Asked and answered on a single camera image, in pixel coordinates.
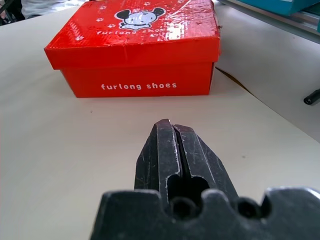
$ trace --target box lid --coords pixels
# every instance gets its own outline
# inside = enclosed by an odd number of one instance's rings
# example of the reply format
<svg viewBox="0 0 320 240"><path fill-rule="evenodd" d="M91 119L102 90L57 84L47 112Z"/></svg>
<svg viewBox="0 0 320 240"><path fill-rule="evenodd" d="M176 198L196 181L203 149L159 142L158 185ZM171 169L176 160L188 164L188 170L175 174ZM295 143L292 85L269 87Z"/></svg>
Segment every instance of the box lid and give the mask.
<svg viewBox="0 0 320 240"><path fill-rule="evenodd" d="M211 0L108 0L83 4L45 47L54 69L216 62Z"/></svg>

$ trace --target paw print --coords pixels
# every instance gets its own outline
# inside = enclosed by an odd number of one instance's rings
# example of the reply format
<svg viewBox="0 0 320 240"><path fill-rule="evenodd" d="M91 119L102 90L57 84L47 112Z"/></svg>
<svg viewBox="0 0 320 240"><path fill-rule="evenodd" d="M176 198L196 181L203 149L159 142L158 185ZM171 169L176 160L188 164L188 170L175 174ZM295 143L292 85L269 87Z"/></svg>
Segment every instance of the paw print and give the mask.
<svg viewBox="0 0 320 240"><path fill-rule="evenodd" d="M76 41L80 41L80 40L82 40L82 39L84 39L84 36L77 36L77 37L75 38Z"/></svg>

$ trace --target gray cloth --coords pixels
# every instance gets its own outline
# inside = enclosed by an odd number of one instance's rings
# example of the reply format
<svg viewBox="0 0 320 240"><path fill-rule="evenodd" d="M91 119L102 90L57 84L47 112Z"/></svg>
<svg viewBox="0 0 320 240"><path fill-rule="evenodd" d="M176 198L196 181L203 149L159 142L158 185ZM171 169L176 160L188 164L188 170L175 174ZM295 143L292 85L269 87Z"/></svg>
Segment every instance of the gray cloth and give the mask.
<svg viewBox="0 0 320 240"><path fill-rule="evenodd" d="M22 14L30 18L34 15L45 15L74 6L80 6L87 0L21 0Z"/></svg>

